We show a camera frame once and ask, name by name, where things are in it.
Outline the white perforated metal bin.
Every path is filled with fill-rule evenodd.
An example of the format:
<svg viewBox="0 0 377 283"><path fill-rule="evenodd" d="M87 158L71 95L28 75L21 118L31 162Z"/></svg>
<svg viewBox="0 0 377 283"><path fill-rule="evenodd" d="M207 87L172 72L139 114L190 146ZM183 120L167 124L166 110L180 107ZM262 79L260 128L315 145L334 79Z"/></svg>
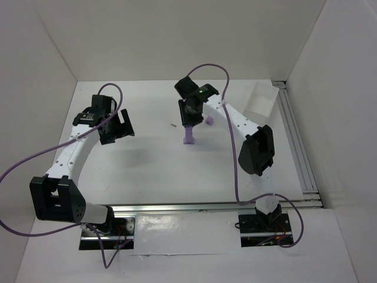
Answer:
<svg viewBox="0 0 377 283"><path fill-rule="evenodd" d="M269 118L279 89L272 85L256 82L244 108L245 112Z"/></svg>

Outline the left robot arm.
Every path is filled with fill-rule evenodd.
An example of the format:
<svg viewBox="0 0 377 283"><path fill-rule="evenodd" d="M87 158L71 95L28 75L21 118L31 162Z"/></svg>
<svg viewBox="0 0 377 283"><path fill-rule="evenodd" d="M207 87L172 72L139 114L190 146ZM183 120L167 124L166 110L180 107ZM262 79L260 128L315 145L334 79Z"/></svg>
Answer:
<svg viewBox="0 0 377 283"><path fill-rule="evenodd" d="M115 113L117 104L109 96L93 95L91 106L73 121L70 144L64 146L56 162L42 177L33 177L29 188L35 214L42 221L90 223L102 234L116 232L122 224L109 206L87 202L78 189L78 179L92 148L133 136L125 109Z"/></svg>

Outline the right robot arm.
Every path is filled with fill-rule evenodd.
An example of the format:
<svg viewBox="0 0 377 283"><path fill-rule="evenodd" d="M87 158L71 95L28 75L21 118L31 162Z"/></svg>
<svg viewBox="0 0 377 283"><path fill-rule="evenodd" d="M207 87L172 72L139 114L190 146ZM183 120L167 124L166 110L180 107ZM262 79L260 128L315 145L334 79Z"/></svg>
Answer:
<svg viewBox="0 0 377 283"><path fill-rule="evenodd" d="M212 85L198 86L189 76L179 80L175 90L180 95L178 101L181 122L185 128L184 144L194 144L193 127L202 123L219 123L230 133L233 164L252 177L260 188L267 188L263 181L269 177L266 170L273 165L275 145L273 130L268 125L259 126L250 121L220 97Z"/></svg>

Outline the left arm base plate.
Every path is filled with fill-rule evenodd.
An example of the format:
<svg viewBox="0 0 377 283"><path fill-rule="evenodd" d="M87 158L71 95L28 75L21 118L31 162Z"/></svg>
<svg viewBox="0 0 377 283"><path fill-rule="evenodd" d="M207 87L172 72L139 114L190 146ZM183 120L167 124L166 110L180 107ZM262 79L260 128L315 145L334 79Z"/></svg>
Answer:
<svg viewBox="0 0 377 283"><path fill-rule="evenodd" d="M134 249L135 216L115 218L112 228L106 228L104 225L100 227L100 224L94 225L94 228L101 237L105 251L116 250L119 247L122 250ZM97 234L91 228L82 228L79 250L99 251L100 249Z"/></svg>

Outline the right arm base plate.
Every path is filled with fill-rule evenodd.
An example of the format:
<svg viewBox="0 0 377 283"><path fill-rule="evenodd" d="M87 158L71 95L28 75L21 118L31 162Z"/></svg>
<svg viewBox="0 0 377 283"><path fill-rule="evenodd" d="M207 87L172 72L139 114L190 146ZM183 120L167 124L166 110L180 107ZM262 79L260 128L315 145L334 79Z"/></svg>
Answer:
<svg viewBox="0 0 377 283"><path fill-rule="evenodd" d="M289 216L281 216L268 227L262 227L256 214L239 215L239 221L234 224L240 232L241 247L288 246L294 243Z"/></svg>

